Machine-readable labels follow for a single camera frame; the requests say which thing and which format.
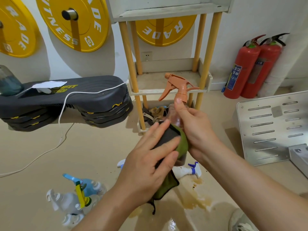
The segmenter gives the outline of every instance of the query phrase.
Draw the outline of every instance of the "orange spray bottle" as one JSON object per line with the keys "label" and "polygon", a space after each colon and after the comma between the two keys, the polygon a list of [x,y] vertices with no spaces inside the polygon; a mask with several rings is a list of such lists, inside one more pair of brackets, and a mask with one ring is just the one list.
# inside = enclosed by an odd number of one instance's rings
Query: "orange spray bottle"
{"label": "orange spray bottle", "polygon": [[[190,90],[198,90],[199,88],[194,87],[185,78],[177,76],[175,74],[166,73],[165,78],[168,79],[167,86],[158,100],[162,101],[169,94],[169,92],[177,88],[178,92],[175,95],[174,100],[180,99],[184,103],[184,105],[188,108],[188,106],[186,105],[187,92]],[[169,119],[171,124],[183,129],[183,122],[179,114],[176,112],[174,104],[170,104],[166,119]],[[183,166],[185,164],[185,160],[186,160],[186,154],[184,154],[180,159],[176,161],[175,166]]]}

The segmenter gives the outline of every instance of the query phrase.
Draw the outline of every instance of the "white shoe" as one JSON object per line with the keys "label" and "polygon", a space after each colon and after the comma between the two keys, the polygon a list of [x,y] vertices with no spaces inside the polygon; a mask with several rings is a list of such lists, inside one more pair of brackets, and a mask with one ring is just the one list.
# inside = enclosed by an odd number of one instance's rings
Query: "white shoe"
{"label": "white shoe", "polygon": [[237,208],[229,220],[229,231],[258,231],[258,229],[245,213]]}

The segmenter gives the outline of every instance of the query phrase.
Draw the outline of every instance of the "forearm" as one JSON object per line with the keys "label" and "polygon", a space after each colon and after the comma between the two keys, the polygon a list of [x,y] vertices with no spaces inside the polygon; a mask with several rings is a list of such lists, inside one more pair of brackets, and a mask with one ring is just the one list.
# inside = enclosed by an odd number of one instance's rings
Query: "forearm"
{"label": "forearm", "polygon": [[229,150],[204,147],[201,162],[260,230],[306,230],[308,201]]}
{"label": "forearm", "polygon": [[123,192],[112,188],[73,231],[117,231],[133,210]]}

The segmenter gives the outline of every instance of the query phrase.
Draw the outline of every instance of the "yellow weight plate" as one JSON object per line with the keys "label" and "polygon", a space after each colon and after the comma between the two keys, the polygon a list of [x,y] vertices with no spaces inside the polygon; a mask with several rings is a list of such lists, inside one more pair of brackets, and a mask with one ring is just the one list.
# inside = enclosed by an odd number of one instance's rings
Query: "yellow weight plate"
{"label": "yellow weight plate", "polygon": [[70,48],[93,52],[105,42],[110,20],[105,0],[36,0],[55,36]]}
{"label": "yellow weight plate", "polygon": [[193,26],[197,15],[136,21],[138,36],[154,46],[168,46],[182,39]]}
{"label": "yellow weight plate", "polygon": [[21,0],[0,0],[0,52],[25,58],[36,49],[39,28]]}

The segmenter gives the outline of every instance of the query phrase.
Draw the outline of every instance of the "red fire extinguisher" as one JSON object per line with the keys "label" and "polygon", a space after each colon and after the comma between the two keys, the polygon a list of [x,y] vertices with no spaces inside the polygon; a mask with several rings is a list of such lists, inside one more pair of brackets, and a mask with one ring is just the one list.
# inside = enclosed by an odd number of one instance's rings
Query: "red fire extinguisher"
{"label": "red fire extinguisher", "polygon": [[247,41],[238,51],[230,77],[226,86],[222,89],[225,97],[230,99],[240,97],[248,76],[260,54],[261,48],[257,43],[257,39],[262,36],[265,35],[260,35]]}
{"label": "red fire extinguisher", "polygon": [[257,95],[263,82],[281,54],[282,48],[286,46],[286,44],[279,39],[286,34],[289,33],[267,38],[260,43],[261,52],[241,93],[242,97],[254,98]]}

